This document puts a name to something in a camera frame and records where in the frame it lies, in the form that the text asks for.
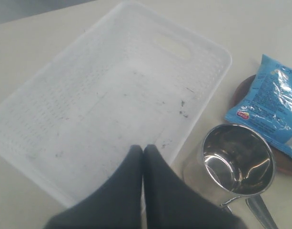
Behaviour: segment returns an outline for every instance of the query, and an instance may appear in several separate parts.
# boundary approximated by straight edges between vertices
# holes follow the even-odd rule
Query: blue snack bag
[[[252,128],[292,158],[292,69],[263,55],[248,94],[225,119]]]

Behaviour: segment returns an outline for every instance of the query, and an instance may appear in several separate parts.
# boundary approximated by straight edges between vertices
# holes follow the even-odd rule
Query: mug rim
[[[229,191],[228,189],[226,189],[225,187],[223,187],[220,183],[218,183],[214,177],[212,176],[212,174],[210,173],[209,169],[208,169],[208,166],[206,166],[205,164],[205,157],[204,157],[204,144],[205,144],[205,141],[206,139],[208,138],[208,136],[216,129],[222,127],[222,126],[238,126],[240,128],[244,128],[244,129],[247,129],[248,131],[252,132],[253,134],[255,134],[258,138],[260,138],[262,140],[262,142],[264,143],[265,147],[268,149],[268,152],[269,152],[269,155],[272,159],[272,177],[270,179],[270,182],[268,183],[268,185],[262,189],[261,191],[257,192],[257,193],[254,193],[254,194],[240,194],[240,193],[235,193],[235,192],[232,192],[232,191]],[[206,172],[209,174],[209,176],[213,179],[214,183],[217,184],[219,187],[221,187],[222,189],[224,189],[226,192],[228,193],[231,193],[233,195],[236,195],[236,196],[240,196],[240,197],[253,197],[253,196],[257,196],[257,195],[260,195],[261,193],[265,192],[272,184],[272,182],[274,181],[274,178],[275,178],[275,173],[276,173],[276,160],[275,160],[275,156],[272,152],[272,149],[271,147],[269,146],[269,144],[267,143],[267,141],[256,131],[254,131],[253,129],[247,127],[247,126],[244,126],[244,125],[241,125],[241,124],[236,124],[236,123],[224,123],[224,124],[220,124],[220,125],[217,125],[215,126],[214,128],[212,128],[208,133],[207,135],[204,137],[203,141],[202,141],[202,148],[201,148],[201,152],[202,152],[202,163],[203,165],[205,166],[206,168]]]

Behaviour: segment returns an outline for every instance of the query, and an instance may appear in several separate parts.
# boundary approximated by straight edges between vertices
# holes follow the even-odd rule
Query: stainless steel mug
[[[275,167],[274,155],[258,133],[238,124],[222,124],[188,157],[183,178],[201,196],[224,207],[267,190]]]

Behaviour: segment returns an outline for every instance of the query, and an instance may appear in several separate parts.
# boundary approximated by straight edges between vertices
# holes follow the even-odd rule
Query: plastic tray
[[[231,65],[221,46],[118,5],[0,105],[0,155],[65,206],[133,144],[171,163]]]

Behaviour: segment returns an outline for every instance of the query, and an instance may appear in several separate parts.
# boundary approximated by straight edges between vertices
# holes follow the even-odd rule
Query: white table
[[[119,0],[98,0],[0,25],[0,103]],[[233,64],[173,165],[181,165],[205,133],[223,123],[237,85],[257,71],[263,53],[292,67],[292,0],[142,0],[159,14],[225,46]],[[292,229],[292,177],[277,174],[263,199],[280,229]],[[43,227],[64,208],[0,158],[0,229]],[[244,201],[233,211],[262,226]]]

